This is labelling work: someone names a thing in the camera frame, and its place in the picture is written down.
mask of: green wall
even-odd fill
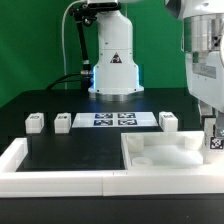
[[[44,89],[63,75],[61,20],[71,2],[0,1],[0,106],[23,91]],[[144,0],[127,5],[134,26],[134,60],[145,87],[185,87],[182,24],[166,12],[163,2]],[[94,64],[98,58],[96,24],[85,28],[85,33]],[[66,50],[68,72],[80,71],[80,47],[70,16],[66,20]]]

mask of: white box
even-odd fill
[[[54,129],[56,134],[66,134],[69,133],[71,128],[71,114],[70,113],[60,113],[54,120]]]
[[[128,137],[134,135],[142,135],[144,138],[143,150],[136,152],[129,150]],[[204,132],[202,131],[122,133],[121,139],[127,170],[203,165]],[[141,159],[137,164],[139,166],[136,165],[136,158]]]
[[[25,125],[27,134],[40,133],[44,127],[44,114],[43,113],[30,114],[25,121]]]
[[[160,112],[159,125],[164,132],[176,132],[178,129],[178,119],[171,112]]]

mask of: black cable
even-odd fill
[[[54,81],[53,83],[51,83],[49,86],[47,86],[47,88],[45,90],[51,90],[55,85],[57,85],[61,81],[68,79],[70,77],[74,77],[74,76],[80,76],[80,73],[64,75],[64,76],[60,77],[59,79],[57,79],[56,81]]]

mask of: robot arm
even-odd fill
[[[224,2],[165,0],[165,7],[183,20],[189,92],[199,99],[202,116],[216,110],[215,135],[224,138]]]

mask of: cable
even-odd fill
[[[75,5],[75,4],[78,4],[78,3],[83,3],[83,2],[86,2],[86,0],[79,0],[79,1],[75,1],[75,2],[72,2],[68,7],[67,9],[65,10],[64,12],[64,15],[63,15],[63,19],[62,19],[62,29],[61,29],[61,38],[62,38],[62,52],[63,52],[63,61],[64,61],[64,75],[67,75],[67,62],[66,62],[66,52],[65,52],[65,19],[66,19],[66,15],[69,11],[69,9]]]
[[[57,79],[56,81],[54,81],[53,83],[51,83],[46,90],[51,90],[55,85],[57,85],[58,83],[61,83],[64,80],[64,83],[68,82],[65,81],[65,79],[68,79],[70,77],[74,77],[74,76],[80,76],[79,73],[75,73],[75,74],[69,74],[69,75],[64,75],[62,77],[60,77],[59,79]]]

